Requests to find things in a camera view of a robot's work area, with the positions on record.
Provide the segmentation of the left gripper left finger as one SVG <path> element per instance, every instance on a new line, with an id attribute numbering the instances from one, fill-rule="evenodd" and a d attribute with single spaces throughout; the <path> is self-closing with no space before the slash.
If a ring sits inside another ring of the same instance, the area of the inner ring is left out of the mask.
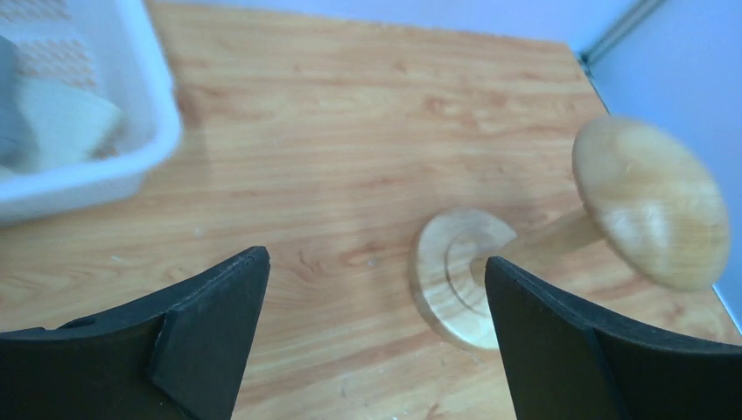
<path id="1" fill-rule="evenodd" d="M 4 419 L 229 419 L 270 274 L 264 247 L 55 329 L 1 335 Z"/>

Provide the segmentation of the grey hat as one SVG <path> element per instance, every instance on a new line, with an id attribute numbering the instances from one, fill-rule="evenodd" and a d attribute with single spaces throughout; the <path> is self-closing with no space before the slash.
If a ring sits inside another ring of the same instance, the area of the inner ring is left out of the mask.
<path id="1" fill-rule="evenodd" d="M 18 48 L 1 38 L 1 177 L 91 159 L 121 124 L 110 101 L 60 81 L 19 74 Z"/>

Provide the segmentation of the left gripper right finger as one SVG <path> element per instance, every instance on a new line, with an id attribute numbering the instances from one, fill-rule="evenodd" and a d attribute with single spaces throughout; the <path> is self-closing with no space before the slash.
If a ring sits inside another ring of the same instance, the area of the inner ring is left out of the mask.
<path id="1" fill-rule="evenodd" d="M 485 284 L 518 418 L 740 418 L 739 346 L 642 323 L 498 256 Z"/>

